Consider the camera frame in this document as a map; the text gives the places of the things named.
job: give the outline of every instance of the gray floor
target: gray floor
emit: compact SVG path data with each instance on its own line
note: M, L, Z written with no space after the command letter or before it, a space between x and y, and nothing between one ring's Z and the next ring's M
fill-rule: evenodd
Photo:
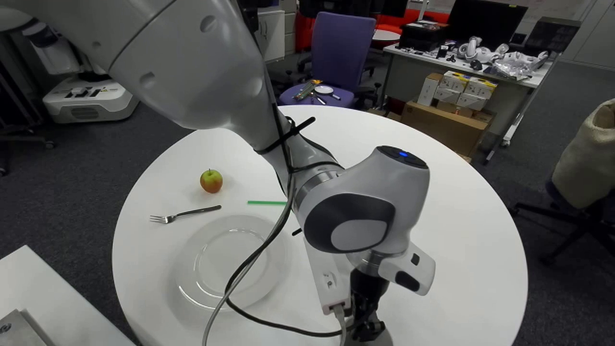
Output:
M545 203L542 182L565 142L588 111L611 96L613 73L559 65L513 146L478 169L507 203ZM48 127L42 132L59 146L13 146L13 173L0 178L0 257L28 244L130 334L109 265L115 219L138 175L186 130L140 107L123 123ZM518 228L528 257L530 296L515 344L615 344L615 259L586 238L545 267L538 257L568 228L528 219L518 221Z

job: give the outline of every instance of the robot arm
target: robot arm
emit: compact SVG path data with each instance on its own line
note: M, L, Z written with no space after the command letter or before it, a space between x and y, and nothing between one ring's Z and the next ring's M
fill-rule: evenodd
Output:
M292 130L274 107L259 50L228 0L0 0L1 7L48 23L180 127L226 127L257 151ZM294 196L313 248L369 251L367 257L378 259L361 257L355 265L369 261L370 275L420 294L428 290L434 261L407 238L428 186L420 159L378 148L363 163L342 169L324 148L299 134L263 157ZM292 173L296 194L286 190L288 167L301 167Z

